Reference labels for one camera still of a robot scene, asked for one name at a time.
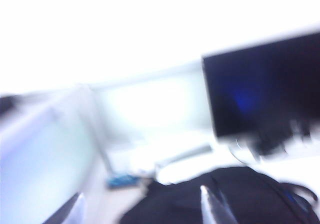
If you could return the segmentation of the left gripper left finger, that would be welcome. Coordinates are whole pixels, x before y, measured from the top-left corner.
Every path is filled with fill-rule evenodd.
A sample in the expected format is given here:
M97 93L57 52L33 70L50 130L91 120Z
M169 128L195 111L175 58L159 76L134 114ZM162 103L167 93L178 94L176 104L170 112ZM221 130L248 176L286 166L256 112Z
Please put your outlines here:
M86 200L82 193L75 193L44 224L83 224L86 215Z

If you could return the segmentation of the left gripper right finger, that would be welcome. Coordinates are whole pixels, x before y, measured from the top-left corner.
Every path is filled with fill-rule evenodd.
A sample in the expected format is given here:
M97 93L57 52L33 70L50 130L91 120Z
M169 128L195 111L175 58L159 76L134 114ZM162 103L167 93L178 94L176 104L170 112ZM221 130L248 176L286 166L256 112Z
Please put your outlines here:
M237 224L225 195L219 188L214 191L205 185L200 186L202 222L204 224Z

